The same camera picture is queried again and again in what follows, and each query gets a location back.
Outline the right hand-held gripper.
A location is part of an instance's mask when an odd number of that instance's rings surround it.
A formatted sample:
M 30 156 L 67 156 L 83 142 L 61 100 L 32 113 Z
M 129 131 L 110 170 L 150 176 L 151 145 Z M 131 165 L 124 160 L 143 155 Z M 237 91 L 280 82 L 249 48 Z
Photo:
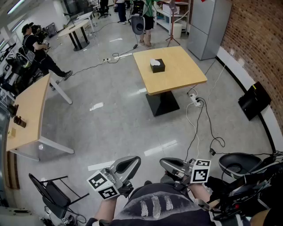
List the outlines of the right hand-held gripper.
M 211 161 L 190 159 L 187 162 L 179 158 L 162 158 L 160 165 L 167 173 L 161 182 L 173 185 L 179 192 L 185 192 L 190 184 L 208 181 Z

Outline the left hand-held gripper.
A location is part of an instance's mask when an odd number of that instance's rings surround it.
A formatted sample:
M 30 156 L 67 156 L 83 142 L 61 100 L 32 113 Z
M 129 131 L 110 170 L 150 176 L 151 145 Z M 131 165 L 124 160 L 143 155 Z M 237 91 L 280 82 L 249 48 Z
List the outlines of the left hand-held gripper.
M 117 196 L 128 197 L 133 191 L 130 179 L 141 165 L 138 156 L 127 156 L 116 160 L 111 168 L 103 168 L 91 175 L 87 182 L 104 200 Z

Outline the person's left forearm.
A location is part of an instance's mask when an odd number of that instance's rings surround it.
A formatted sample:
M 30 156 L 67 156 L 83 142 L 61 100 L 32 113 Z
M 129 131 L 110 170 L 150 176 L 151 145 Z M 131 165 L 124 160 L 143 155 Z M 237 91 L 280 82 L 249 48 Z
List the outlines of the person's left forearm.
M 102 200 L 94 218 L 97 220 L 106 220 L 108 222 L 111 222 L 114 218 L 116 204 L 117 197 Z

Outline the person's right forearm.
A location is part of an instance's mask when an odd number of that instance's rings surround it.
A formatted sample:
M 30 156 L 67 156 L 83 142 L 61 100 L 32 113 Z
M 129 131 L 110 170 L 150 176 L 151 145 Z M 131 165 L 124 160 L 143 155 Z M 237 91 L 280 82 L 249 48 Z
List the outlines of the person's right forearm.
M 206 188 L 200 183 L 190 184 L 188 188 L 191 190 L 195 199 L 201 199 L 204 202 L 210 201 L 210 193 L 206 190 Z

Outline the black tissue box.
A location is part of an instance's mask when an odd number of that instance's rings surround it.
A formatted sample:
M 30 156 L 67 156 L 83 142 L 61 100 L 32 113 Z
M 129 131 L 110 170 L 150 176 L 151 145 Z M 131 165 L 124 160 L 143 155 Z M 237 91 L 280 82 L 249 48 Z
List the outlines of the black tissue box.
M 151 66 L 152 72 L 153 73 L 159 73 L 159 72 L 164 72 L 165 71 L 165 64 L 162 59 L 156 59 L 160 62 L 160 66 Z

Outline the person's torso in dark shirt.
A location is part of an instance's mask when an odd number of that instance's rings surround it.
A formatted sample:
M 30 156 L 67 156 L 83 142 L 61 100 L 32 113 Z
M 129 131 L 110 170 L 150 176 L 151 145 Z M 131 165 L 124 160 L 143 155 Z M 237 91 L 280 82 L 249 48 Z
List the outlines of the person's torso in dark shirt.
M 111 222 L 90 218 L 85 226 L 250 226 L 248 220 L 214 221 L 208 211 L 166 183 L 146 181 Z

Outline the black white-rimmed shell pack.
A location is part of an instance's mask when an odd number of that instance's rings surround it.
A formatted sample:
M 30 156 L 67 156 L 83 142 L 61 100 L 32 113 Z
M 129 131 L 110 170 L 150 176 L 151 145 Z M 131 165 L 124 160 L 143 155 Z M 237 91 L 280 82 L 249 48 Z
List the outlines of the black white-rimmed shell pack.
M 244 175 L 253 174 L 262 160 L 254 155 L 245 153 L 225 154 L 219 161 L 222 171 L 228 176 L 238 179 Z
M 132 30 L 136 35 L 142 35 L 145 31 L 145 18 L 139 15 L 131 17 Z

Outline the black folding chair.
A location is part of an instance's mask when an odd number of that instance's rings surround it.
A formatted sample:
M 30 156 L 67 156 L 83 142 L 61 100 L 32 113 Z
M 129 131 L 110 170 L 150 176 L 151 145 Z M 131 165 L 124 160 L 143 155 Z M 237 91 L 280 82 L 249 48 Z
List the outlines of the black folding chair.
M 71 210 L 70 206 L 89 196 L 89 193 L 83 196 L 78 195 L 63 181 L 63 179 L 68 178 L 68 176 L 57 177 L 43 181 L 39 181 L 31 173 L 29 173 L 28 176 L 32 183 L 35 185 L 36 189 L 41 194 L 45 206 L 49 208 L 57 218 L 62 220 L 63 218 L 65 218 L 67 213 L 70 213 L 75 216 L 75 226 L 77 226 L 79 222 L 83 224 L 87 222 L 86 218 L 83 215 Z M 78 198 L 74 201 L 71 201 L 71 199 L 55 184 L 55 181 L 62 182 L 63 185 L 65 185 Z

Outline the black flat case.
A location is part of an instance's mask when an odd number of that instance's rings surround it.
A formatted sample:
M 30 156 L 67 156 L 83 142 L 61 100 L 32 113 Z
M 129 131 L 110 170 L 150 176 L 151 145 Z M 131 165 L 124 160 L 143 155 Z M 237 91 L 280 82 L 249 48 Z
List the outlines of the black flat case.
M 271 98 L 260 82 L 253 84 L 239 98 L 238 104 L 250 121 L 271 103 Z

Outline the wooden desk with white legs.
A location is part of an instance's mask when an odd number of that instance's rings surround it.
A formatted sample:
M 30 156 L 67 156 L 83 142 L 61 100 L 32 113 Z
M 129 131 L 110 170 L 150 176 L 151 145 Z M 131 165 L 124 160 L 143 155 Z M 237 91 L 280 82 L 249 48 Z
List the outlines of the wooden desk with white legs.
M 26 127 L 23 128 L 15 124 L 13 120 L 10 120 L 8 131 L 11 132 L 13 129 L 15 129 L 15 136 L 8 134 L 6 151 L 10 151 L 14 154 L 35 161 L 40 161 L 40 158 L 37 155 L 23 151 L 24 146 L 35 142 L 40 142 L 63 152 L 74 154 L 73 149 L 65 147 L 42 136 L 42 117 L 45 107 L 46 94 L 50 84 L 70 105 L 73 103 L 49 74 L 33 83 L 15 99 L 15 104 L 19 106 L 17 110 L 17 116 L 22 117 L 22 120 L 26 122 Z

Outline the brown wooden object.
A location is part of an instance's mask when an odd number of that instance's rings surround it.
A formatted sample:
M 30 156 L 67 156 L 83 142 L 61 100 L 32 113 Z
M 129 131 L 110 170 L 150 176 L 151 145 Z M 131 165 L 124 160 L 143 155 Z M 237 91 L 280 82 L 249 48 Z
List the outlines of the brown wooden object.
M 26 122 L 21 118 L 21 116 L 14 116 L 13 121 L 15 124 L 19 125 L 22 128 L 25 128 L 27 125 Z

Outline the white equipment case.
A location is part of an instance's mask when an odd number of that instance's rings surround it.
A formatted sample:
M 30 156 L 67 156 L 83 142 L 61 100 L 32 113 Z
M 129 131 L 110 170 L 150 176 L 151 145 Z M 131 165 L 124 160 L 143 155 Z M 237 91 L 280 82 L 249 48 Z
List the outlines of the white equipment case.
M 0 226 L 43 226 L 30 210 L 0 206 Z

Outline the dark small object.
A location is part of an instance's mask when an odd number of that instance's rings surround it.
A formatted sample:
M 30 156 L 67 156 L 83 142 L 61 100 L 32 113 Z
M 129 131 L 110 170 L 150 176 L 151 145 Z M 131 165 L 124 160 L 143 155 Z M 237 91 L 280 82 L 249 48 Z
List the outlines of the dark small object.
M 12 105 L 9 104 L 7 107 L 8 112 L 10 113 L 11 118 L 16 116 L 17 110 L 18 110 L 19 105 Z

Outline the white bucket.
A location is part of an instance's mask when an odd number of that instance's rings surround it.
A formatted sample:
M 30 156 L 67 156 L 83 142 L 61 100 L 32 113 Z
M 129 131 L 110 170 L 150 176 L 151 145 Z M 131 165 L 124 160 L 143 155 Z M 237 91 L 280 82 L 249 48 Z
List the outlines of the white bucket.
M 180 39 L 183 25 L 180 23 L 174 23 L 173 25 L 173 37 L 175 39 Z

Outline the grey refrigerator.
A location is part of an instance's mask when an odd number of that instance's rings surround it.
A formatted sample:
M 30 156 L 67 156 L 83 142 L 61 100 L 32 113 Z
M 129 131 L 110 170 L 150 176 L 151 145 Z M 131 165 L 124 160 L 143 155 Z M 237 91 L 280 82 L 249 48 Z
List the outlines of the grey refrigerator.
M 231 0 L 194 0 L 187 49 L 199 60 L 215 58 L 228 24 Z

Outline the wooden tripod coat stand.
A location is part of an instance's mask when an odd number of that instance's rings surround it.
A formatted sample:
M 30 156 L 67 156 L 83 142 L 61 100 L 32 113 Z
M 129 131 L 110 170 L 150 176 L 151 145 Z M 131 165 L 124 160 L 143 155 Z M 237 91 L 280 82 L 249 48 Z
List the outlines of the wooden tripod coat stand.
M 169 17 L 169 38 L 166 39 L 168 41 L 168 47 L 170 45 L 173 45 L 173 43 L 176 43 L 180 45 L 180 40 L 182 38 L 182 35 L 187 35 L 187 30 L 190 28 L 189 25 L 189 14 L 190 14 L 190 6 L 191 6 L 191 0 L 168 0 L 167 3 L 169 4 L 172 12 L 168 14 Z M 180 7 L 180 13 L 174 14 L 176 12 L 176 5 Z M 174 23 L 180 23 L 183 25 L 181 37 L 180 39 L 175 39 L 173 37 L 173 25 Z

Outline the black green backpack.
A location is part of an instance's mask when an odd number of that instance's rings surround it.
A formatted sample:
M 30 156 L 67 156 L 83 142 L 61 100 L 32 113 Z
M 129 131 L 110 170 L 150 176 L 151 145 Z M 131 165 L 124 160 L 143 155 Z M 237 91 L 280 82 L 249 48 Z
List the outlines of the black green backpack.
M 34 58 L 35 54 L 25 46 L 20 47 L 16 53 L 16 60 L 23 68 L 29 68 L 34 61 Z

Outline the white shelving rack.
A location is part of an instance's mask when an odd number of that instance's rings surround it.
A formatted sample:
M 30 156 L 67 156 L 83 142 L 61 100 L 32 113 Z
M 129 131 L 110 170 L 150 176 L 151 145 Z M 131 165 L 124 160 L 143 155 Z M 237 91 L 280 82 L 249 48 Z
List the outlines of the white shelving rack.
M 162 10 L 162 6 L 163 4 L 167 4 L 168 0 L 162 0 L 163 3 L 159 4 L 159 3 L 154 3 L 153 4 L 153 15 L 154 15 L 154 25 L 160 25 L 161 27 L 165 28 L 168 31 L 169 34 L 169 30 L 170 30 L 170 25 L 169 25 L 169 17 L 168 17 L 168 13 L 163 12 Z M 190 15 L 191 15 L 191 9 L 192 9 L 192 2 L 193 0 L 191 0 L 191 6 L 190 6 L 190 14 L 189 14 L 189 25 L 190 25 Z

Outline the cluster of black office chairs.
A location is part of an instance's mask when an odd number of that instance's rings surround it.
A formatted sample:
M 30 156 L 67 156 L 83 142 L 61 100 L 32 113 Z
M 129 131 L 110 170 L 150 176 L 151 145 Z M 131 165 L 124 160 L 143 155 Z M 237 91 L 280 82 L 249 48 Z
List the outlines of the cluster of black office chairs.
M 6 64 L 0 74 L 0 88 L 18 96 L 44 75 L 32 64 L 29 68 L 23 68 L 16 60 L 16 53 L 12 52 L 14 45 L 10 46 L 4 53 Z

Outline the white rectangular desk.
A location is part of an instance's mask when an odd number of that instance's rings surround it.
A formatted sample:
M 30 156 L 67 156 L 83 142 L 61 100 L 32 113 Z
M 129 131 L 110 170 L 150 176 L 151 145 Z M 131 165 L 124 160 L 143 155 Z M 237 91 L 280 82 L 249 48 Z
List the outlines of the white rectangular desk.
M 88 12 L 88 13 L 86 13 L 86 14 L 83 14 L 83 15 L 78 16 L 77 19 L 74 20 L 74 23 L 75 23 L 75 25 L 76 25 L 76 24 L 78 24 L 80 21 L 88 20 L 89 23 L 90 23 L 91 29 L 92 29 L 92 33 L 94 33 L 94 32 L 95 32 L 94 26 L 96 26 L 96 24 L 93 23 L 93 21 L 92 21 L 93 18 L 94 18 L 93 12 Z

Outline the black crate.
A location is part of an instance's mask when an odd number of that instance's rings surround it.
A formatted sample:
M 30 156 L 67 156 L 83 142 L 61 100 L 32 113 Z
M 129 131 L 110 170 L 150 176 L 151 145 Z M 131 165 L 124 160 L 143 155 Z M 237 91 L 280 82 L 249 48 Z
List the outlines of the black crate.
M 49 37 L 53 37 L 57 34 L 57 29 L 54 23 L 51 23 L 50 25 L 46 26 L 46 32 L 48 33 Z

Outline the square wooden pedestal table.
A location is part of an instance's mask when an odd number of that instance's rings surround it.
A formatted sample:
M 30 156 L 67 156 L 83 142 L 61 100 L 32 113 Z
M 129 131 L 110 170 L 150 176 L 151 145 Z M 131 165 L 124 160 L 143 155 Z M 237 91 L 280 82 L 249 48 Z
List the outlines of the square wooden pedestal table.
M 207 77 L 181 46 L 150 49 L 133 54 L 147 90 L 146 98 L 154 117 L 180 107 L 173 90 L 202 84 Z M 150 59 L 162 59 L 165 71 L 153 73 Z

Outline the round white pedestal table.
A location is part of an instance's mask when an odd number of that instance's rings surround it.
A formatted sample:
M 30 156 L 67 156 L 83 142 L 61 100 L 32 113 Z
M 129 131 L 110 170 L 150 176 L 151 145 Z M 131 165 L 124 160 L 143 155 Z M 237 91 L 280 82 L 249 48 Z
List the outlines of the round white pedestal table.
M 65 28 L 64 30 L 60 31 L 58 34 L 58 37 L 63 37 L 66 35 L 69 35 L 73 45 L 74 45 L 74 51 L 80 51 L 82 49 L 84 49 L 85 47 L 87 47 L 89 45 L 89 40 L 86 36 L 85 30 L 84 30 L 84 26 L 86 24 L 88 24 L 89 21 L 88 20 L 82 20 L 79 23 L 75 24 L 75 25 L 70 25 L 67 28 Z M 84 40 L 80 41 L 80 39 L 78 38 L 76 31 L 80 30 Z

